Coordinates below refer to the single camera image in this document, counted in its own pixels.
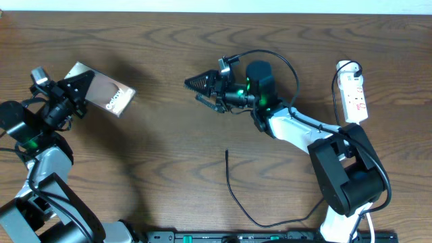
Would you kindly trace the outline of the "Galaxy smartphone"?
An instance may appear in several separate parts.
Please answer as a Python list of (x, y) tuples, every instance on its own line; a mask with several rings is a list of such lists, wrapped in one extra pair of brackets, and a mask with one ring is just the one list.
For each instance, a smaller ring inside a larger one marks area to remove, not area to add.
[(87, 71), (93, 71), (94, 78), (86, 93), (86, 100), (116, 117), (121, 117), (134, 98), (136, 90), (79, 61), (65, 78), (71, 78)]

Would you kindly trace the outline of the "white power strip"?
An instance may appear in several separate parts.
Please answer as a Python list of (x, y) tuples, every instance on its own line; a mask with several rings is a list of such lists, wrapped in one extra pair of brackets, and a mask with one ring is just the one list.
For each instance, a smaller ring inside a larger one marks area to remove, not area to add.
[(368, 118), (360, 64), (342, 60), (336, 65), (337, 86), (340, 90), (344, 119), (359, 124)]

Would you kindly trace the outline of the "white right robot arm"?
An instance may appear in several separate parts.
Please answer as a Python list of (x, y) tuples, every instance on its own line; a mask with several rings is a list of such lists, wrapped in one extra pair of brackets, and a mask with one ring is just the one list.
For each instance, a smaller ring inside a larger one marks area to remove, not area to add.
[(373, 207), (382, 192), (390, 194), (387, 173), (365, 131), (307, 117), (278, 97), (271, 64), (253, 61), (246, 82), (238, 84), (232, 62), (220, 59), (220, 70), (209, 70), (184, 82), (196, 100), (218, 113), (236, 108), (250, 113), (255, 126), (270, 137), (289, 142), (309, 155), (324, 201), (329, 208), (319, 233), (327, 242), (353, 242), (361, 219), (388, 206), (391, 197)]

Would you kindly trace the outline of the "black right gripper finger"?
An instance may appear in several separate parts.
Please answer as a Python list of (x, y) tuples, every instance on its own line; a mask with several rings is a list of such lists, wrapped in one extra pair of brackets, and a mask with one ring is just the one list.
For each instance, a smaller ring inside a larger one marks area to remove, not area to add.
[(184, 86), (203, 96), (211, 96), (215, 90), (216, 81), (219, 79), (217, 70), (209, 70), (184, 81)]
[(216, 111), (217, 113), (225, 113), (225, 109), (221, 105), (216, 105), (214, 103), (211, 103), (210, 101), (206, 100), (202, 95), (197, 94), (195, 96), (195, 99), (199, 102), (201, 102), (203, 105), (209, 107), (213, 111)]

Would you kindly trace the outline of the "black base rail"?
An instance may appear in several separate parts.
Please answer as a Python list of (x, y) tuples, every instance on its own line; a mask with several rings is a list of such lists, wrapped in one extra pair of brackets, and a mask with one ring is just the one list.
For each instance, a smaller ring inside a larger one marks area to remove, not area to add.
[(286, 232), (173, 232), (168, 230), (144, 232), (139, 236), (144, 243), (259, 243), (259, 242), (355, 242), (355, 243), (398, 243), (399, 237), (393, 232), (358, 232), (351, 236), (336, 232), (321, 232), (311, 229), (293, 229)]

